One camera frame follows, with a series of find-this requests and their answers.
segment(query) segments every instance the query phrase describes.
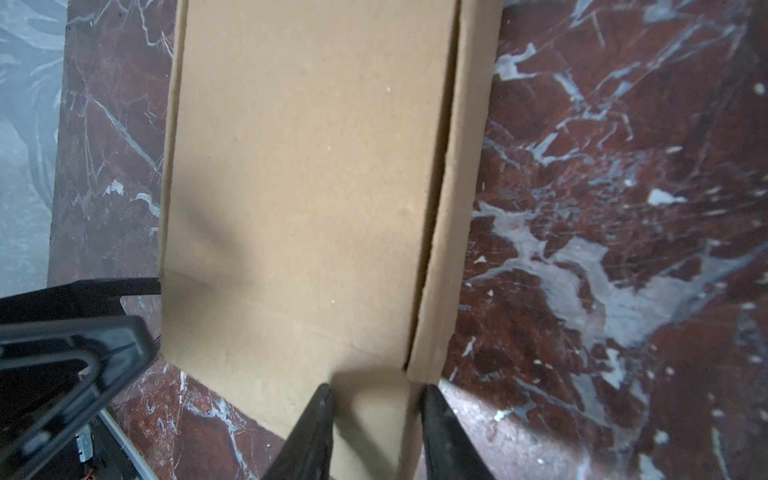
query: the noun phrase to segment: gray patterned surface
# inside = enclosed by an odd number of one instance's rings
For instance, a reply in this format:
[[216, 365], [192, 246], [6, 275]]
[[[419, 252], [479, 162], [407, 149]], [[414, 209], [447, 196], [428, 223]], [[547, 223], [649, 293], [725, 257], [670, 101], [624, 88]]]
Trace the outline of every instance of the gray patterned surface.
[[0, 0], [0, 296], [45, 287], [66, 0]]

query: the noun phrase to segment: marble table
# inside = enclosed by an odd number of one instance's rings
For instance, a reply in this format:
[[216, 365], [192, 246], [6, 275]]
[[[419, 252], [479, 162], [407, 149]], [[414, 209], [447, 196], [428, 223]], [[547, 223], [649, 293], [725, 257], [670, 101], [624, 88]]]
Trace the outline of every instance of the marble table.
[[[498, 478], [762, 478], [768, 2], [508, 3], [443, 392]], [[174, 9], [71, 0], [51, 285], [157, 274]], [[163, 360], [111, 410], [162, 479], [280, 449]]]

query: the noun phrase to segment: brown cardboard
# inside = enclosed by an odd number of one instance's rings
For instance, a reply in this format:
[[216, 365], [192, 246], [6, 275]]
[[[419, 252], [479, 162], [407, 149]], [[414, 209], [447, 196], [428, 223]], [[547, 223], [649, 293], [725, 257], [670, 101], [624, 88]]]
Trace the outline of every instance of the brown cardboard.
[[180, 2], [163, 354], [283, 437], [330, 381], [338, 480], [415, 464], [500, 14], [496, 0]]

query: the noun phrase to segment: cardboard box side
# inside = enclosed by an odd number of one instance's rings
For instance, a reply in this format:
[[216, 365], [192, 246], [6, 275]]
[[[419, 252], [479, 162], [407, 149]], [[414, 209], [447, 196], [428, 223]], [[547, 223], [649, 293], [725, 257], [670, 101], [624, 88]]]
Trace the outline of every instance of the cardboard box side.
[[500, 0], [462, 2], [445, 172], [406, 369], [412, 382], [439, 381], [455, 328], [501, 17]]
[[170, 207], [170, 181], [174, 172], [176, 147], [176, 125], [179, 113], [179, 90], [181, 87], [181, 63], [184, 57], [184, 36], [187, 33], [187, 0], [176, 4], [176, 26], [174, 27], [174, 58], [170, 65], [168, 84], [168, 106], [165, 117], [165, 145], [163, 146], [163, 184], [161, 190], [160, 226], [158, 235], [158, 264], [161, 276], [165, 261], [165, 244], [168, 237], [168, 208]]

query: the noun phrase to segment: black plastic part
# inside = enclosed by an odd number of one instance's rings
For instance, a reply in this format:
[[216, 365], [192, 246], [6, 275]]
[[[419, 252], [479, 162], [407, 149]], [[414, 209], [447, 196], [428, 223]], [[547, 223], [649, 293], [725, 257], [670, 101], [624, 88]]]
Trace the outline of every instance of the black plastic part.
[[327, 480], [333, 452], [333, 394], [323, 383], [263, 480]]
[[82, 280], [0, 299], [0, 478], [31, 477], [152, 364], [120, 298], [158, 293], [154, 278]]
[[429, 480], [494, 480], [437, 386], [424, 387], [421, 410]]

